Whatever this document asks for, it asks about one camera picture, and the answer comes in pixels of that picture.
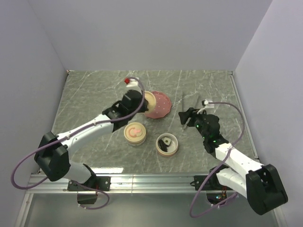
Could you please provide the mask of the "green sushi roll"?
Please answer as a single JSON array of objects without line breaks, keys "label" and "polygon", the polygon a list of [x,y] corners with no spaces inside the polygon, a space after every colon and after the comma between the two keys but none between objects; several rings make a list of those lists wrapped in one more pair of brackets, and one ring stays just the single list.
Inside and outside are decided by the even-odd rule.
[{"label": "green sushi roll", "polygon": [[169,145],[171,144],[171,139],[168,138],[168,137],[165,137],[165,138],[163,138],[162,140],[164,141],[164,144],[165,144],[166,146],[169,146]]}]

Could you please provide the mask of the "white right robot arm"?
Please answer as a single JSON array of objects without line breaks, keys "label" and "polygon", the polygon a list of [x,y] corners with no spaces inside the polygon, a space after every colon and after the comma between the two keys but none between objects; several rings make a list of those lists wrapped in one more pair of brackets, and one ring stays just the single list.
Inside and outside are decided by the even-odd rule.
[{"label": "white right robot arm", "polygon": [[207,153],[220,160],[204,181],[199,182],[196,191],[200,193],[205,185],[212,190],[224,187],[245,197],[250,207],[263,215],[288,202],[286,190],[277,169],[252,160],[220,133],[219,117],[208,114],[205,110],[189,108],[178,113],[180,123],[195,127],[203,138]]}]

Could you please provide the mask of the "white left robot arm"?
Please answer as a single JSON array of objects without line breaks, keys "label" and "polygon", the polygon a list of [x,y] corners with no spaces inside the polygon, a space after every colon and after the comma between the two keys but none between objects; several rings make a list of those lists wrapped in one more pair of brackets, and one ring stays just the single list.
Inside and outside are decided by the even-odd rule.
[{"label": "white left robot arm", "polygon": [[96,174],[87,164],[71,161],[71,155],[91,140],[126,126],[136,113],[146,112],[147,105],[144,92],[128,90],[93,120],[65,133],[45,134],[34,160],[51,182],[65,178],[91,190],[99,183]]}]

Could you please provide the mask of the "steel round container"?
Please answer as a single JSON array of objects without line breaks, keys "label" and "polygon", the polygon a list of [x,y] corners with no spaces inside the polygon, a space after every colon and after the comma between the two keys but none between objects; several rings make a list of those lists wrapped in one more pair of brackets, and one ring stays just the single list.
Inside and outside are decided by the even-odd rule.
[{"label": "steel round container", "polygon": [[130,146],[137,147],[137,146],[142,145],[145,142],[146,136],[126,137],[125,139]]}]

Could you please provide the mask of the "black seaweed piece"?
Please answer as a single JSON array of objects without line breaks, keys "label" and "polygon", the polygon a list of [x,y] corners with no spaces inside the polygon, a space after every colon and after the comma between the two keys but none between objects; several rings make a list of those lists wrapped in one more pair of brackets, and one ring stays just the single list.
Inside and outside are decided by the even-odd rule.
[{"label": "black seaweed piece", "polygon": [[160,139],[160,140],[158,141],[158,146],[159,146],[159,148],[160,148],[162,151],[168,152],[168,147],[169,147],[169,145],[166,145],[166,143],[164,142],[163,139]]}]

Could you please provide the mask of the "cream lid pink handle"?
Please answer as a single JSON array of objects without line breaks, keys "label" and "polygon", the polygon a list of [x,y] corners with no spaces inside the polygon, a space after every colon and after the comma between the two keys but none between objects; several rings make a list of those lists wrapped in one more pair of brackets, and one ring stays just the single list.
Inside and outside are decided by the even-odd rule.
[{"label": "cream lid pink handle", "polygon": [[129,123],[124,129],[124,137],[146,136],[146,128],[138,122]]}]

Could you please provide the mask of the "steel food tongs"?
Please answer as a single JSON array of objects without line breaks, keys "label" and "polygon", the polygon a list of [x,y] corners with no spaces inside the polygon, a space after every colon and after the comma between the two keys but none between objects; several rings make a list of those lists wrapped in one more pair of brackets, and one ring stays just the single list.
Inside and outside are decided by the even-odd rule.
[{"label": "steel food tongs", "polygon": [[[200,95],[198,95],[198,97],[197,97],[197,100],[196,100],[194,108],[197,108],[198,103],[199,103],[199,99],[200,99]],[[185,93],[182,92],[182,96],[181,96],[181,109],[182,109],[182,112],[185,111],[184,101],[185,101]],[[183,131],[185,131],[187,129],[187,125],[185,124],[182,129],[183,129]]]}]

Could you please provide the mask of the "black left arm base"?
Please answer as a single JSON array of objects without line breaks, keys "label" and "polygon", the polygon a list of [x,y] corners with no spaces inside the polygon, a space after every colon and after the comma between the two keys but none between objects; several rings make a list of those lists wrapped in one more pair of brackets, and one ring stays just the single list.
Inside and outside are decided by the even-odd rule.
[{"label": "black left arm base", "polygon": [[97,176],[86,164],[81,167],[71,166],[71,176],[68,176],[69,184],[67,191],[109,191],[111,185],[110,176]]}]

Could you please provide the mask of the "cream lid with label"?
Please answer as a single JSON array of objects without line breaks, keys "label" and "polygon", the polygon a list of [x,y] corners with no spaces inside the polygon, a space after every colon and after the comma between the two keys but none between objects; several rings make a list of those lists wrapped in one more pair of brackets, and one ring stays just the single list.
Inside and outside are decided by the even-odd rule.
[{"label": "cream lid with label", "polygon": [[147,101],[147,111],[145,111],[145,114],[150,114],[151,112],[154,111],[156,107],[156,97],[152,92],[145,91],[144,92],[144,98]]}]

